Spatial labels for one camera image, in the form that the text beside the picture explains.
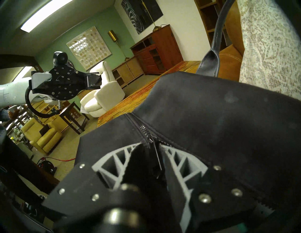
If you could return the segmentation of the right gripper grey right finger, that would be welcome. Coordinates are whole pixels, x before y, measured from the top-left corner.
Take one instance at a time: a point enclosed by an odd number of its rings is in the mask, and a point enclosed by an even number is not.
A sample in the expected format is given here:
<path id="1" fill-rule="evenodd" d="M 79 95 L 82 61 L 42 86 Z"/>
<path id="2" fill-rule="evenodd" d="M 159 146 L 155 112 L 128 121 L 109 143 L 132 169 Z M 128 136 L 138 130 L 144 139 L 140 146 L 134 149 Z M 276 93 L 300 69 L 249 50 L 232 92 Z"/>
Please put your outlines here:
<path id="1" fill-rule="evenodd" d="M 255 209 L 255 200 L 222 168 L 160 144 L 167 190 L 180 227 L 231 227 Z"/>

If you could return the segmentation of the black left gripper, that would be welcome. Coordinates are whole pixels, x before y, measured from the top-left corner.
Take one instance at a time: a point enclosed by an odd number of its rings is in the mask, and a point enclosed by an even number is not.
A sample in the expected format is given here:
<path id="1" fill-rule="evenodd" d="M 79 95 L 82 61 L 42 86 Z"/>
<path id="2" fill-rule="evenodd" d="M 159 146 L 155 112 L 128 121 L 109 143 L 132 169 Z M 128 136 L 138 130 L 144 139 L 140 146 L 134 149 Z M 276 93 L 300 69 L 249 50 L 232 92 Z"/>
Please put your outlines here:
<path id="1" fill-rule="evenodd" d="M 44 82 L 47 95 L 58 100 L 70 100 L 82 90 L 100 89 L 102 77 L 99 72 L 84 73 L 68 65 L 57 65 L 49 72 L 32 72 L 29 89 L 37 89 Z"/>

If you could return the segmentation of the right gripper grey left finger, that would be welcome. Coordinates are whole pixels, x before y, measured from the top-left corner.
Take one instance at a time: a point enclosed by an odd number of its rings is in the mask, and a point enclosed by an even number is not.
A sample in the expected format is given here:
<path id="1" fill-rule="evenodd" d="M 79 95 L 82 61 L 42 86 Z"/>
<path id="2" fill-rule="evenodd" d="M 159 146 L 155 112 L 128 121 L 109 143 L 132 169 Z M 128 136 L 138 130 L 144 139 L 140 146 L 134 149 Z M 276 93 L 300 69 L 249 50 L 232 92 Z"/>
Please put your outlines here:
<path id="1" fill-rule="evenodd" d="M 151 180 L 147 149 L 136 143 L 106 154 L 94 165 L 76 165 L 42 206 L 56 215 L 112 208 L 153 215 Z"/>

